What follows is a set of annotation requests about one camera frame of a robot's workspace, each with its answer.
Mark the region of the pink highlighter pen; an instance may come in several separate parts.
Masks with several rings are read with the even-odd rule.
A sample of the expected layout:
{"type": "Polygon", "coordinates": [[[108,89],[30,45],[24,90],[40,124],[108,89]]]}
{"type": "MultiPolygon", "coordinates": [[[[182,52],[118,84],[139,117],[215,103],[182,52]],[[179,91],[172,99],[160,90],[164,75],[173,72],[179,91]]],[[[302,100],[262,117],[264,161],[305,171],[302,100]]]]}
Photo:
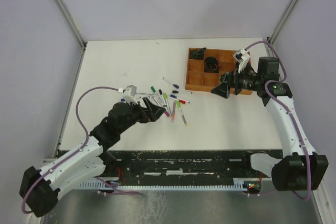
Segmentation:
{"type": "Polygon", "coordinates": [[[176,101],[173,102],[172,122],[175,122],[176,101]]]}

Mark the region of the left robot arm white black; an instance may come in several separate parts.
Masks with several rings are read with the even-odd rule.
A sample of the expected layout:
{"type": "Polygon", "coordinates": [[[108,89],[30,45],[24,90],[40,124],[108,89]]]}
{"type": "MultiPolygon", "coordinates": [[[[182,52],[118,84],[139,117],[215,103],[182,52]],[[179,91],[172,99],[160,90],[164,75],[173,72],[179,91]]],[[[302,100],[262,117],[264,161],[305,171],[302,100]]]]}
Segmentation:
{"type": "Polygon", "coordinates": [[[143,98],[139,103],[118,102],[108,115],[74,149],[49,164],[31,166],[23,174],[19,195],[22,212],[42,217],[81,183],[90,178],[112,176],[116,171],[115,158],[108,152],[121,139],[121,134],[136,123],[157,121],[165,108],[143,98]]]}

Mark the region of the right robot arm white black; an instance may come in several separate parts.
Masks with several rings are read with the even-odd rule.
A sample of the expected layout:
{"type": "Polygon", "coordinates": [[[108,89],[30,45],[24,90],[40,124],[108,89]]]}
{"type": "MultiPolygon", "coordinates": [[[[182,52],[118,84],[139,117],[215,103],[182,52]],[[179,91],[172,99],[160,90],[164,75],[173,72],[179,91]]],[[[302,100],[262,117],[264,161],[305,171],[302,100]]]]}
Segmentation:
{"type": "Polygon", "coordinates": [[[318,189],[329,162],[325,155],[317,154],[307,139],[296,115],[292,92],[280,81],[279,66],[277,58],[260,57],[256,71],[250,64],[242,71],[229,71],[221,75],[211,93],[227,99],[232,90],[235,95],[243,90],[256,92],[276,126],[282,158],[253,154],[241,164],[243,175],[254,177],[262,172],[272,179],[277,191],[310,192],[318,189]]]}

